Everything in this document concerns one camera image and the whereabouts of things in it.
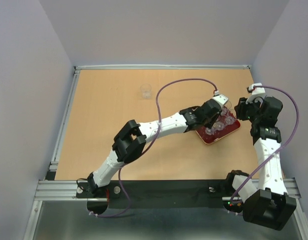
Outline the clear glass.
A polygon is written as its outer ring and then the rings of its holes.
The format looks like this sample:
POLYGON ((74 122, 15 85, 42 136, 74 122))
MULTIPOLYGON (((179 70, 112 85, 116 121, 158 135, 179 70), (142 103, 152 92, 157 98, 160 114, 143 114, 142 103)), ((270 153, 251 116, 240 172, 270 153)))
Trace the clear glass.
POLYGON ((222 108, 221 116, 228 117, 231 115, 231 109, 227 107, 222 108))
POLYGON ((216 130, 216 131, 221 131, 225 128, 225 124, 221 121, 218 121, 216 123, 213 124, 213 128, 216 130))
POLYGON ((213 135, 215 132, 215 129, 212 127, 211 129, 210 128, 205 128, 205 133, 207 135, 213 135))
POLYGON ((227 126, 233 125, 235 123, 235 121, 236 121, 236 118, 231 116, 231 115, 225 117, 225 123, 226 123, 227 126))
POLYGON ((146 84, 143 84, 141 87, 140 87, 140 90, 141 90, 141 96, 144 98, 144 99, 150 99, 151 98, 151 95, 152 95, 152 87, 150 84, 146 83, 146 84))

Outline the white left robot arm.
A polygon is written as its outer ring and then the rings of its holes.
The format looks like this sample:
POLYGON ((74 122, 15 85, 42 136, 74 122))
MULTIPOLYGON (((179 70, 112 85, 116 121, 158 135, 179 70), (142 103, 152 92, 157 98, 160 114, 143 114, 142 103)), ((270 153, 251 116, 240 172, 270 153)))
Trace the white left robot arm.
POLYGON ((112 149, 99 169, 87 178, 88 191, 94 197, 105 192, 112 177, 124 165, 140 158, 146 144, 172 134, 211 128, 222 112, 228 98, 222 94, 212 97, 201 106, 183 109, 161 120, 137 123, 128 121, 114 137, 112 149))

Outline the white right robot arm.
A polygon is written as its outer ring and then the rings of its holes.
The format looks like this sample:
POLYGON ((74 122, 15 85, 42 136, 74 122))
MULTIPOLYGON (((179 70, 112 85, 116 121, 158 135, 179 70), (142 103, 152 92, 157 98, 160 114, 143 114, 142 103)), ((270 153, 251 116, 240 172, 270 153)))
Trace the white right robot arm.
POLYGON ((239 120, 251 122, 251 136, 258 158, 258 185, 251 174, 232 171, 231 179, 224 182, 224 191, 239 196, 232 201, 235 211, 243 214, 246 222, 280 231, 294 213, 296 199, 290 197, 285 187, 280 161, 281 132, 276 127, 283 103, 275 97, 239 99, 234 110, 239 120))

